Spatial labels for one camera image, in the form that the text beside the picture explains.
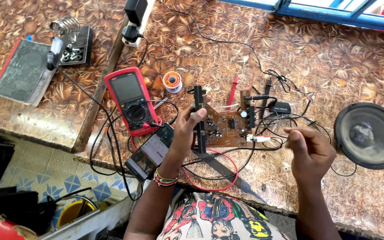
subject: person's right hand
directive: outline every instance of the person's right hand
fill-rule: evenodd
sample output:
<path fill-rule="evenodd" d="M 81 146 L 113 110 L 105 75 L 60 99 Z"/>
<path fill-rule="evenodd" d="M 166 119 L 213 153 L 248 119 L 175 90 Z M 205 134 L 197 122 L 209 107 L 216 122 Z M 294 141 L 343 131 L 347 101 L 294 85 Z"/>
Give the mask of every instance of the person's right hand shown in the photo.
<path fill-rule="evenodd" d="M 334 159 L 336 150 L 316 129 L 286 128 L 286 148 L 293 150 L 291 171 L 301 188 L 321 189 L 321 180 Z"/>

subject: brown circuit board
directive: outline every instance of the brown circuit board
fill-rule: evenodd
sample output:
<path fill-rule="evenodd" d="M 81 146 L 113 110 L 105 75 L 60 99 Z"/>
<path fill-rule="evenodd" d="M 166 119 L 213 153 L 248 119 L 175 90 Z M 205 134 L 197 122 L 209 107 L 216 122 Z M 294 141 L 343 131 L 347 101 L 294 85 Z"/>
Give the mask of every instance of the brown circuit board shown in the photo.
<path fill-rule="evenodd" d="M 207 104 L 206 98 L 203 98 L 203 107 L 207 110 L 207 116 L 204 118 L 204 136 L 206 136 L 207 147 L 252 147 L 252 142 L 247 142 L 246 136 L 252 134 L 254 127 L 254 106 L 249 100 L 249 90 L 241 91 L 241 111 L 232 109 L 230 112 L 217 112 Z"/>

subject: yellow bucket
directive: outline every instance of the yellow bucket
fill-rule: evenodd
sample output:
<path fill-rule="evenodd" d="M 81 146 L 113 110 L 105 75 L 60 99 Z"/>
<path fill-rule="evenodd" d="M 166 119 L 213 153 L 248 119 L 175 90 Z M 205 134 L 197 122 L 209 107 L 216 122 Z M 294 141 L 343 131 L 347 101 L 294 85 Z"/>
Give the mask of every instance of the yellow bucket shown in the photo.
<path fill-rule="evenodd" d="M 79 213 L 78 215 L 78 212 L 79 212 L 79 209 L 81 208 L 82 203 L 83 203 L 83 200 L 76 201 L 71 203 L 69 206 L 65 207 L 65 209 L 61 212 L 60 217 L 57 221 L 57 227 L 63 226 L 66 223 L 69 223 L 75 220 L 77 217 L 80 217 L 82 215 L 85 215 L 86 213 L 89 213 L 95 210 L 93 205 L 91 205 L 89 202 L 86 201 L 84 206 L 82 207 L 81 213 Z M 105 208 L 108 207 L 108 204 L 104 201 L 98 201 L 94 203 L 100 210 L 104 210 Z"/>

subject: metal coil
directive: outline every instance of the metal coil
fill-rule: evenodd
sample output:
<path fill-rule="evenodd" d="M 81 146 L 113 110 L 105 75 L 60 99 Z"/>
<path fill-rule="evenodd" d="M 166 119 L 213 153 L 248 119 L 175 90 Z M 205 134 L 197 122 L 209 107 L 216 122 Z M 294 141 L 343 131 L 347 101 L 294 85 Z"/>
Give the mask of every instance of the metal coil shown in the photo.
<path fill-rule="evenodd" d="M 78 19 L 71 16 L 62 17 L 50 23 L 51 31 L 58 36 L 71 32 L 77 32 L 80 27 L 81 25 L 79 25 Z"/>

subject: red probe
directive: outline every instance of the red probe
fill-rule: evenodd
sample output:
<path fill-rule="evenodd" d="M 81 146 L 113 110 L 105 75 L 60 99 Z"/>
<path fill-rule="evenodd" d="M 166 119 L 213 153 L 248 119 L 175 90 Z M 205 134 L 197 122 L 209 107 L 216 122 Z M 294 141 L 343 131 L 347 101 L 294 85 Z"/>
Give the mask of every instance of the red probe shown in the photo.
<path fill-rule="evenodd" d="M 236 76 L 235 80 L 233 80 L 233 83 L 232 83 L 232 90 L 230 91 L 229 101 L 227 102 L 228 106 L 232 105 L 233 97 L 235 96 L 235 90 L 236 90 L 236 85 L 237 84 L 238 84 L 238 75 Z"/>

